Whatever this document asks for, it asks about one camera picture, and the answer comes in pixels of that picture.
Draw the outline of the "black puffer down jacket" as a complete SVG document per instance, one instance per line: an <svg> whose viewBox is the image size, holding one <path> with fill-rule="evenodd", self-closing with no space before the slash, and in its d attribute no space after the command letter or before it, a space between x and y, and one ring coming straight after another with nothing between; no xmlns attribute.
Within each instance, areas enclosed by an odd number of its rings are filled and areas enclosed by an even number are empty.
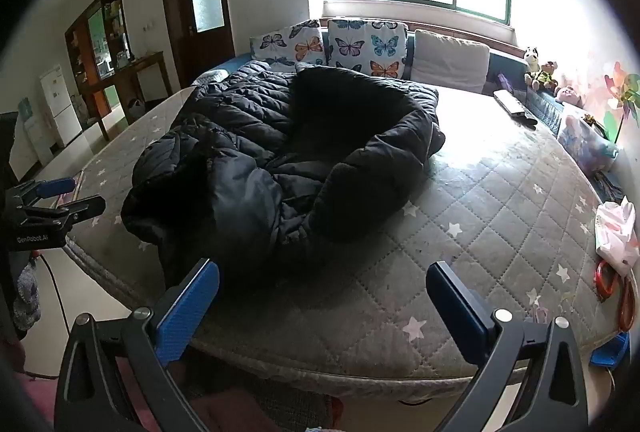
<svg viewBox="0 0 640 432"><path fill-rule="evenodd" d="M422 184L446 139L438 103L398 78L246 64L198 83L142 152L122 222L167 275L201 257L227 269L357 240Z"/></svg>

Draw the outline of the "blue plastic item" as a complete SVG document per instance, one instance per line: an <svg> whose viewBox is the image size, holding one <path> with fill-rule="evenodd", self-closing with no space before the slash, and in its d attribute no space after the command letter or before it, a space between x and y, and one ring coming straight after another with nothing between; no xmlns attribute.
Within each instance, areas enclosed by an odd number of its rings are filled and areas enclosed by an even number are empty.
<svg viewBox="0 0 640 432"><path fill-rule="evenodd" d="M615 370L625 357L629 348L628 332L620 332L604 343L600 348L596 348L590 356L591 366Z"/></svg>

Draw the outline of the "white refrigerator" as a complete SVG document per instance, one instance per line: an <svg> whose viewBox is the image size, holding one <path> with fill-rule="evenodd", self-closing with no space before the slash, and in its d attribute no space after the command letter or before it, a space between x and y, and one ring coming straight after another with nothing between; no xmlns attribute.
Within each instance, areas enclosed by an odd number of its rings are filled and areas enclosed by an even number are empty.
<svg viewBox="0 0 640 432"><path fill-rule="evenodd" d="M58 140L60 140L61 147L65 148L81 134L82 128L61 67L55 66L43 73L40 76L40 84L53 120L53 126L58 134Z"/></svg>

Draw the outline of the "red scissors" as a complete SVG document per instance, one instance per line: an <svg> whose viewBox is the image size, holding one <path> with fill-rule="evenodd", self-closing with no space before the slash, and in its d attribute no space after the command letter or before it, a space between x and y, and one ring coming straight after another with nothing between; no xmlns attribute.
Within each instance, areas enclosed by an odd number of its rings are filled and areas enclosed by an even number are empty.
<svg viewBox="0 0 640 432"><path fill-rule="evenodd" d="M636 285L631 274L623 277L606 262L600 259L594 271L594 285L599 299L604 302L618 293L617 323L620 332L628 332L634 326L637 315Z"/></svg>

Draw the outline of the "dark wooden side table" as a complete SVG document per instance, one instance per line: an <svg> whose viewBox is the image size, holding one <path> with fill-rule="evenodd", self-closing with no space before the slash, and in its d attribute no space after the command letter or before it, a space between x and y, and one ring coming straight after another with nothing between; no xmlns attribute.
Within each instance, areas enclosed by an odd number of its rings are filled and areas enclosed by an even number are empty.
<svg viewBox="0 0 640 432"><path fill-rule="evenodd" d="M151 68L151 66L158 66L160 77L166 90L165 99L169 98L174 91L170 85L164 54L161 51L134 59L130 61L127 66L117 69L112 74L107 75L107 77L99 78L99 80L94 83L81 83L78 86L78 92L80 92L80 95L84 97L85 100L88 100L94 94L104 92L106 88L115 86L122 111L125 113L125 118L129 124L132 124L136 119L129 112L130 101L140 100L142 106L145 106L146 103L138 74L145 69Z"/></svg>

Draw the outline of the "pink white cloth bundle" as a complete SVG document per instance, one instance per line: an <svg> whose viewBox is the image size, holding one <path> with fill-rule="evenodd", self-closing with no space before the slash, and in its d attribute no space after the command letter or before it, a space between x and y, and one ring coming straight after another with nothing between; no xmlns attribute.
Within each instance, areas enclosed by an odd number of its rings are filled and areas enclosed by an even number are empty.
<svg viewBox="0 0 640 432"><path fill-rule="evenodd" d="M627 277L639 259L636 209L626 197L620 203L608 201L597 207L594 220L596 251L616 273Z"/></svg>

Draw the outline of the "grey quilted star mattress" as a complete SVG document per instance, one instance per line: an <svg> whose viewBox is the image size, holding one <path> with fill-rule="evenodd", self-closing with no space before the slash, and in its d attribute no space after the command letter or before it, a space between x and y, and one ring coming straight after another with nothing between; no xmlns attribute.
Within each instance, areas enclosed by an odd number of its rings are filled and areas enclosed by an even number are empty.
<svg viewBox="0 0 640 432"><path fill-rule="evenodd" d="M582 353L617 334L618 302L593 281L599 197L577 164L550 129L516 125L495 100L438 95L446 141L408 204L264 300L215 301L199 350L336 396L457 393L474 370L427 296L436 261L518 318L565 317Z"/></svg>

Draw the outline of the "wooden display cabinet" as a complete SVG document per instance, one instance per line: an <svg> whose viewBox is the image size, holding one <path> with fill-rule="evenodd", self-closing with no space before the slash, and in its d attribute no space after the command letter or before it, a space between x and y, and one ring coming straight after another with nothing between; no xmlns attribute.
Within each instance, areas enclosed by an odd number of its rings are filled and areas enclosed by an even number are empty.
<svg viewBox="0 0 640 432"><path fill-rule="evenodd" d="M81 92L126 66L134 56L129 47L122 0L94 0L65 32L73 76L90 118L103 118L112 110L104 90Z"/></svg>

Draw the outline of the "colourful printed bag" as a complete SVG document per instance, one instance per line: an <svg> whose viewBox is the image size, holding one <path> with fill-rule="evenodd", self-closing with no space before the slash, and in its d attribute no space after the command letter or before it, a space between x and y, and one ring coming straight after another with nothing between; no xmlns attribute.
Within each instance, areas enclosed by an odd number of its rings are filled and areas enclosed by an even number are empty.
<svg viewBox="0 0 640 432"><path fill-rule="evenodd" d="M586 176L608 172L618 155L611 141L573 114L566 114L562 120L558 140Z"/></svg>

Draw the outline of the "dark wooden door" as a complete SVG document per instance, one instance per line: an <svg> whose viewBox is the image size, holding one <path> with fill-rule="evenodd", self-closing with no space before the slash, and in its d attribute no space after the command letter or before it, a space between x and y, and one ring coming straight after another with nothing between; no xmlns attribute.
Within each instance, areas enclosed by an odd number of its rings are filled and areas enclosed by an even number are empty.
<svg viewBox="0 0 640 432"><path fill-rule="evenodd" d="M163 0L163 5L182 87L235 56L228 0Z"/></svg>

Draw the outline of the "white remote box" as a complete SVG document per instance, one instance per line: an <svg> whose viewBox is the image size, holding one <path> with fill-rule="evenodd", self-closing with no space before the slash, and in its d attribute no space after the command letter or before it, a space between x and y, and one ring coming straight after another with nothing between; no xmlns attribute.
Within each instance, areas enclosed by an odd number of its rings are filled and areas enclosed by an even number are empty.
<svg viewBox="0 0 640 432"><path fill-rule="evenodd" d="M509 117L513 121L527 126L530 129L534 129L536 127L538 121L534 117L530 117L528 115L523 103L521 103L520 100L517 100L508 90L499 89L493 92L492 95L500 106L502 106L502 109L509 114Z"/></svg>

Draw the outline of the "pink plush toy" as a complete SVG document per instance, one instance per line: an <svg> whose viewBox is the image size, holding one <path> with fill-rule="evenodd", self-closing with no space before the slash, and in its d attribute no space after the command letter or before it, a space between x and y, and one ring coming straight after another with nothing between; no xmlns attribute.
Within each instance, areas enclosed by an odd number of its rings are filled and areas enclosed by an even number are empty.
<svg viewBox="0 0 640 432"><path fill-rule="evenodd" d="M584 100L582 95L573 86L572 82L564 82L555 87L554 99L559 103L570 104L571 106L577 106L582 108L584 106Z"/></svg>

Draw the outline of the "left butterfly pillow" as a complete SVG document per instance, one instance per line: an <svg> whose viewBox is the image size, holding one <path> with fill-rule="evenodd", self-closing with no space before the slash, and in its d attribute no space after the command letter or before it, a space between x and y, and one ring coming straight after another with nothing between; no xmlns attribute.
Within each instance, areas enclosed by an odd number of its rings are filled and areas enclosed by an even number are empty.
<svg viewBox="0 0 640 432"><path fill-rule="evenodd" d="M307 20L281 30L252 37L250 54L276 72L292 72L297 63L326 64L318 20Z"/></svg>

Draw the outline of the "butterfly pillow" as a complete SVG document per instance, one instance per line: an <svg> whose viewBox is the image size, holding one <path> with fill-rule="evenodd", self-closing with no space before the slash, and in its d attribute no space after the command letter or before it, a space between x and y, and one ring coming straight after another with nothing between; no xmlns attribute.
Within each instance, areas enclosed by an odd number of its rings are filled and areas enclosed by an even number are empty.
<svg viewBox="0 0 640 432"><path fill-rule="evenodd" d="M281 30L252 37L250 54L276 72L292 72L297 63L326 64L318 20L307 20Z"/></svg>
<svg viewBox="0 0 640 432"><path fill-rule="evenodd" d="M390 20L328 21L328 65L363 74L401 78L407 58L408 26Z"/></svg>

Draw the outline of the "brown teddy bear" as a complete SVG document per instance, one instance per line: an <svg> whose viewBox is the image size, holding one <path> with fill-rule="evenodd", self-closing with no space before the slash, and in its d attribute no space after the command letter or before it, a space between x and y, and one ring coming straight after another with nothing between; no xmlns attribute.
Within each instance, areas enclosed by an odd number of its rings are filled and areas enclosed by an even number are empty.
<svg viewBox="0 0 640 432"><path fill-rule="evenodd" d="M555 92L555 88L558 87L558 81L553 77L553 73L556 69L558 69L558 64L554 61L548 61L542 64L532 82L533 90Z"/></svg>

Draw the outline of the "blue bed headboard cushion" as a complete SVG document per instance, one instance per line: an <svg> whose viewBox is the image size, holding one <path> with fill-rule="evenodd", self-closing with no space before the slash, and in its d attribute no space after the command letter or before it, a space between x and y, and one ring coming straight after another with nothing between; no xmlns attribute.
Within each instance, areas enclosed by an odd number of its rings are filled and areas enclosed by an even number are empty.
<svg viewBox="0 0 640 432"><path fill-rule="evenodd" d="M203 72L193 81L193 85L208 80L221 82L252 60L250 52L240 54ZM523 58L490 48L488 72L482 94L490 96L499 88L508 88L513 96L556 136L561 127L564 106L554 99L552 92L532 92L525 85L526 70L527 64Z"/></svg>

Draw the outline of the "panda plush toy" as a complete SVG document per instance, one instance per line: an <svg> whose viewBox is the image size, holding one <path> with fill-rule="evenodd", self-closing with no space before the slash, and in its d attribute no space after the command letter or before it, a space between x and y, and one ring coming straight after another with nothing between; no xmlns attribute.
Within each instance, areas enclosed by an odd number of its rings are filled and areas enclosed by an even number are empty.
<svg viewBox="0 0 640 432"><path fill-rule="evenodd" d="M537 90L539 88L539 74L541 72L541 66L539 64L538 59L538 49L536 47L529 47L526 49L524 54L524 61L527 66L527 70L524 74L525 84L533 90Z"/></svg>

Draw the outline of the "plain white pillow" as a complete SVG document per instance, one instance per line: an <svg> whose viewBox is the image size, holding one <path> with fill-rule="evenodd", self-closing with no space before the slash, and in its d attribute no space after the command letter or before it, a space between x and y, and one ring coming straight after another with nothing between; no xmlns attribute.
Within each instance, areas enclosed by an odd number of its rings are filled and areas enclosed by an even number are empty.
<svg viewBox="0 0 640 432"><path fill-rule="evenodd" d="M490 48L486 44L417 30L410 80L480 94L489 59Z"/></svg>

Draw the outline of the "right butterfly pillow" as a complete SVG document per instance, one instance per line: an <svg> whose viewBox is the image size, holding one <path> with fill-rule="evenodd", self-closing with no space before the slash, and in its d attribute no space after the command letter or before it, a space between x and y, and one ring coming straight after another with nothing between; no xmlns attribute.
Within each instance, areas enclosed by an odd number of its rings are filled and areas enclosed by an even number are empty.
<svg viewBox="0 0 640 432"><path fill-rule="evenodd" d="M390 20L328 21L328 65L363 74L401 78L407 58L408 26Z"/></svg>

